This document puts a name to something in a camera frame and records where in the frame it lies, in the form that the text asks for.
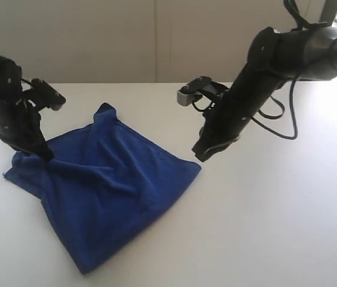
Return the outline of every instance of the blue towel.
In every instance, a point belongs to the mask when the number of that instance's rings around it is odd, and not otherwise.
[[[5,178],[41,200],[82,274],[170,208],[201,169],[127,127],[107,103],[93,124],[48,145],[55,156],[51,162],[18,152]]]

